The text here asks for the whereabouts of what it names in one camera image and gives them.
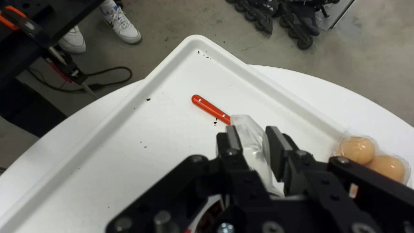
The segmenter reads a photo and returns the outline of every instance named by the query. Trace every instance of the black cable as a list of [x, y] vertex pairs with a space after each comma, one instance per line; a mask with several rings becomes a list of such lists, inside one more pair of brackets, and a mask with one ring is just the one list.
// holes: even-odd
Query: black cable
[[[55, 86], [51, 86], [50, 83], [47, 83], [45, 80], [44, 80], [44, 76], [36, 71], [36, 69], [32, 69], [32, 68], [28, 68], [25, 69], [27, 73], [29, 76], [32, 76], [38, 83], [44, 85], [45, 87], [50, 89], [50, 90], [54, 90], [56, 93], [64, 93], [64, 94], [73, 94], [73, 93], [84, 93], [82, 89], [75, 89], [75, 90], [64, 90], [64, 89], [59, 89], [59, 87], [55, 87]], [[126, 83], [132, 80], [132, 71], [126, 67], [116, 67], [116, 68], [111, 68], [111, 69], [104, 69], [104, 71], [100, 71], [100, 72], [97, 72], [97, 73], [90, 73], [90, 74], [85, 74], [86, 78], [90, 78], [90, 77], [97, 77], [97, 76], [100, 76], [100, 74], [104, 74], [104, 73], [110, 73], [110, 72], [113, 72], [113, 71], [125, 71], [128, 73], [128, 77], [122, 81], [119, 81], [119, 82], [112, 82], [112, 83], [91, 83], [91, 85], [88, 85], [89, 89], [91, 91], [98, 91], [103, 87], [108, 87], [108, 86], [117, 86], [117, 85], [122, 85], [122, 83]]]

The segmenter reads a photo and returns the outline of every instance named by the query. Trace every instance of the white tray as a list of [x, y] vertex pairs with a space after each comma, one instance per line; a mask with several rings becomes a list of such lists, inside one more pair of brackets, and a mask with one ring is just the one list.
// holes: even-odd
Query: white tray
[[191, 104], [194, 94], [230, 116], [279, 127], [319, 161], [342, 133], [203, 37], [185, 39], [143, 82], [82, 146], [62, 152], [64, 160], [1, 218], [1, 232], [103, 232], [187, 156], [214, 159], [225, 126]]

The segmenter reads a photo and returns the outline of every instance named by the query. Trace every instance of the brown egg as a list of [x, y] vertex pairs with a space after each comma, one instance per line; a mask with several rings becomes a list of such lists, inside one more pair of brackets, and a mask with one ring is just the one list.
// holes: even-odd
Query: brown egg
[[340, 144], [339, 155], [355, 164], [367, 165], [375, 157], [375, 146], [364, 138], [349, 138]]
[[375, 157], [366, 168], [394, 182], [403, 183], [404, 166], [394, 157]]

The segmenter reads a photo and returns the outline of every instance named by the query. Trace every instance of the white sneaker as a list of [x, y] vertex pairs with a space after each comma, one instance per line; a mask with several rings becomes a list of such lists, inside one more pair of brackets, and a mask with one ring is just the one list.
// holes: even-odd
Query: white sneaker
[[110, 11], [100, 7], [100, 12], [117, 38], [128, 45], [135, 45], [141, 41], [139, 32], [129, 23], [120, 7], [115, 6]]
[[77, 27], [71, 29], [59, 42], [60, 49], [68, 54], [84, 54], [86, 51], [85, 41]]

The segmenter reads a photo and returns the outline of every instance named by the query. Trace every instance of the red utensil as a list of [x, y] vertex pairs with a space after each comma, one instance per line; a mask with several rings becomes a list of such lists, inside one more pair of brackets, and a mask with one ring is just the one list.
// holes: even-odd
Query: red utensil
[[208, 103], [205, 99], [200, 98], [199, 95], [194, 95], [191, 98], [191, 102], [194, 105], [209, 113], [212, 117], [217, 118], [222, 124], [230, 125], [230, 116], [221, 112], [218, 108], [216, 108], [213, 104]]

